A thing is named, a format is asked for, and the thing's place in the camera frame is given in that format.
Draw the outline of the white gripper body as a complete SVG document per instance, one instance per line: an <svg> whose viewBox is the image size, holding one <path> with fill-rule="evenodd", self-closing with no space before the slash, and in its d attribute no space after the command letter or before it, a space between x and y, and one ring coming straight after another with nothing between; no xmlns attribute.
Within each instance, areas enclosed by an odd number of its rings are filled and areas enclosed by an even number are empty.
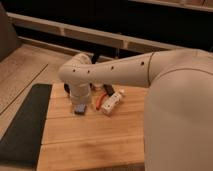
<svg viewBox="0 0 213 171"><path fill-rule="evenodd" d="M92 101L91 89L88 83L80 85L69 85L70 100L73 105L87 105Z"/></svg>

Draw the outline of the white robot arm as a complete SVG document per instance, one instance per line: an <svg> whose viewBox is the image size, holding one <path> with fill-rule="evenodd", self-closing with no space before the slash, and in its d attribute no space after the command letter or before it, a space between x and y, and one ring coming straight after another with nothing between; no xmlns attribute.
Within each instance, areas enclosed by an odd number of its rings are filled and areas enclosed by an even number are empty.
<svg viewBox="0 0 213 171"><path fill-rule="evenodd" d="M78 54L59 77L76 104L90 101L91 83L147 87L145 170L213 171L213 53L176 49L98 64Z"/></svg>

